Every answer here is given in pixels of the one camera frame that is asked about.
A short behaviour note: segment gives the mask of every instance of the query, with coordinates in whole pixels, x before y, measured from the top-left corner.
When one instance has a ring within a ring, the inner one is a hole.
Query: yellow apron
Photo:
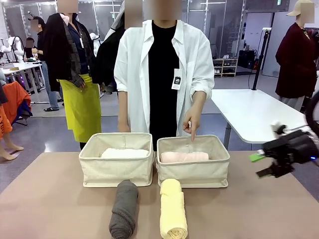
[[[86,87],[77,88],[71,82],[58,80],[64,97],[68,129],[77,142],[86,143],[95,133],[101,133],[101,104],[99,86],[92,83],[89,74],[80,75]]]

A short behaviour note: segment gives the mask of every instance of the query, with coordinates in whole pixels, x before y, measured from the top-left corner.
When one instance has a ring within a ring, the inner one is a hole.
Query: gray towel
[[[128,239],[135,230],[138,188],[125,180],[118,185],[109,230],[115,239]]]

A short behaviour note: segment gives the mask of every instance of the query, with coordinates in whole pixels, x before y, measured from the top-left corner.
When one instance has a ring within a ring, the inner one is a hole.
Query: rolled yellow towel
[[[188,235],[184,194],[180,182],[166,179],[160,187],[160,235],[163,239],[185,239]]]

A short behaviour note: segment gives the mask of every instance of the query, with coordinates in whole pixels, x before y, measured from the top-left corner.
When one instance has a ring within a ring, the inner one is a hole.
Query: sandal
[[[52,111],[58,111],[58,110],[59,110],[59,109],[54,110],[54,109],[52,109],[52,107],[49,107],[49,108],[45,109],[44,111],[45,111],[45,112],[52,112]]]

